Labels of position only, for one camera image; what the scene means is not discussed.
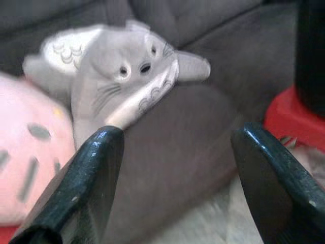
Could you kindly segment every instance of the black cylinder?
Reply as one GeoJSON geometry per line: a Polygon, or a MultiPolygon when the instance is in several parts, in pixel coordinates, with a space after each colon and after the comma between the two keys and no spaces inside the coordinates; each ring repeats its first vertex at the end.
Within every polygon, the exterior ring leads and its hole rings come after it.
{"type": "Polygon", "coordinates": [[[301,0],[296,88],[302,103],[325,116],[325,0],[301,0]]]}

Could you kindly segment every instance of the gray couch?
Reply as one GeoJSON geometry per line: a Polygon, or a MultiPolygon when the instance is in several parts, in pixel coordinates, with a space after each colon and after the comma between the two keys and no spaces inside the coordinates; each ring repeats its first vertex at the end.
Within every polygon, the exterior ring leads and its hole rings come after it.
{"type": "Polygon", "coordinates": [[[202,85],[178,86],[125,133],[107,244],[138,243],[235,174],[230,132],[262,121],[293,82],[296,6],[262,0],[2,0],[0,70],[21,75],[57,31],[148,23],[211,62],[202,85]]]}

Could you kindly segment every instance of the black metal jaw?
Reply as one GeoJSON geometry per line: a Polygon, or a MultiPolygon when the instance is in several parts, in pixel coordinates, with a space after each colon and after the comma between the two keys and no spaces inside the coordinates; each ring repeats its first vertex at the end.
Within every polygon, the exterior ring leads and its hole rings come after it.
{"type": "Polygon", "coordinates": [[[264,243],[325,243],[325,191],[262,126],[232,135],[245,197],[264,243]]]}

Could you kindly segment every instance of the plush toy nose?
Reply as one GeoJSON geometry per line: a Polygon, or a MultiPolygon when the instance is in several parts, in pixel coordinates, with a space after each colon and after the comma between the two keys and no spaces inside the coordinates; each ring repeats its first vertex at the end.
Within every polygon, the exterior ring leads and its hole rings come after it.
{"type": "Polygon", "coordinates": [[[143,65],[140,66],[140,73],[142,75],[147,74],[151,69],[151,64],[150,63],[145,63],[143,65]]]}

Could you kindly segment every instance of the plush toy ear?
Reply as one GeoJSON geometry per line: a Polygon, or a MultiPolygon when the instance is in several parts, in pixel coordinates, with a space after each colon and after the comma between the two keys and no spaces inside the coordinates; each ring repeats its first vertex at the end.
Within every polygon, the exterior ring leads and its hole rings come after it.
{"type": "Polygon", "coordinates": [[[211,67],[209,62],[197,55],[176,51],[178,56],[178,82],[204,81],[209,78],[211,67]]]}
{"type": "Polygon", "coordinates": [[[32,83],[50,97],[71,106],[70,87],[73,75],[62,73],[51,67],[41,55],[28,55],[23,62],[24,74],[32,83]]]}
{"type": "Polygon", "coordinates": [[[133,32],[150,32],[150,26],[137,20],[127,20],[125,28],[133,32]]]}

